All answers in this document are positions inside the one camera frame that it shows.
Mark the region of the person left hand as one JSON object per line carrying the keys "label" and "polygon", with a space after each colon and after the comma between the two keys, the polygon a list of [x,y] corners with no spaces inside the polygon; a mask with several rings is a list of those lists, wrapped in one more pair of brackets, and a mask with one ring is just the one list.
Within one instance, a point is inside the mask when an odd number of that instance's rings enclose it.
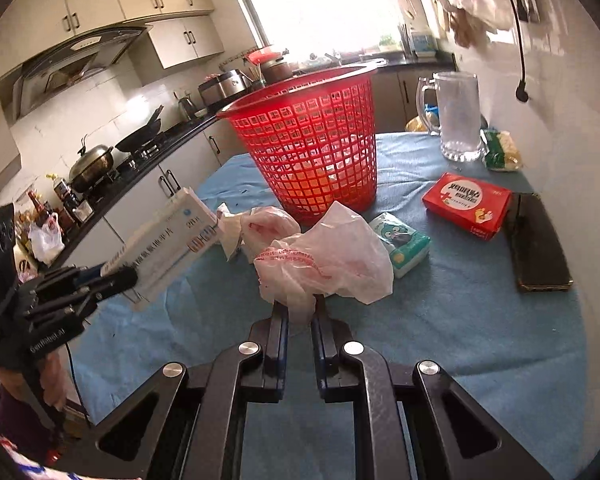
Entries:
{"label": "person left hand", "polygon": [[66,372],[57,351],[38,362],[44,402],[61,412],[67,400]]}

